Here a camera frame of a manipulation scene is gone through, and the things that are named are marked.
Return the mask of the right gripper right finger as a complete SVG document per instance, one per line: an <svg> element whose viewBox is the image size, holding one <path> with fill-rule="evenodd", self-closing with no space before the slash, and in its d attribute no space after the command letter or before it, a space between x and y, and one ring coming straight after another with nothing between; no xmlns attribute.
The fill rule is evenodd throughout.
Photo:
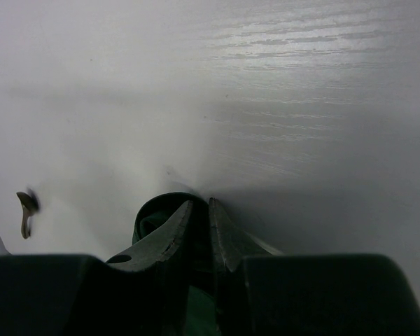
<svg viewBox="0 0 420 336"><path fill-rule="evenodd" d="M420 335L402 270L376 254L272 255L209 201L223 335Z"/></svg>

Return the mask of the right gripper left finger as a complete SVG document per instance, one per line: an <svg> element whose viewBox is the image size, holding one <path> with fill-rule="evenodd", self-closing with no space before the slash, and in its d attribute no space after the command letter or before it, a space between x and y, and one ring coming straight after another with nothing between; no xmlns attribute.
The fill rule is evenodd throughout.
<svg viewBox="0 0 420 336"><path fill-rule="evenodd" d="M91 255L0 256L0 335L182 335L187 201L103 262Z"/></svg>

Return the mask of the dark green cloth napkin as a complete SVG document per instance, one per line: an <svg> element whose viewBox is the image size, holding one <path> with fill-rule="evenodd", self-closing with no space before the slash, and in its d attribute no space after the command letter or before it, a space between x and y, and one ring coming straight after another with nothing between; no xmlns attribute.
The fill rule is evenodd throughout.
<svg viewBox="0 0 420 336"><path fill-rule="evenodd" d="M133 245L155 269L165 303L156 335L284 335L284 309L270 250L229 218L217 199L171 192L145 203Z"/></svg>

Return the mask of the brown wooden spoon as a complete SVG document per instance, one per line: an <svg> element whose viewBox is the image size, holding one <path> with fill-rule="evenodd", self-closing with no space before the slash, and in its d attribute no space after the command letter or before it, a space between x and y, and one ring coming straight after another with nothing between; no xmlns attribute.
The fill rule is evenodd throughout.
<svg viewBox="0 0 420 336"><path fill-rule="evenodd" d="M16 195L22 206L21 235L23 239L28 239L31 235L29 219L41 210L41 205L32 189L28 189L26 192L16 192Z"/></svg>

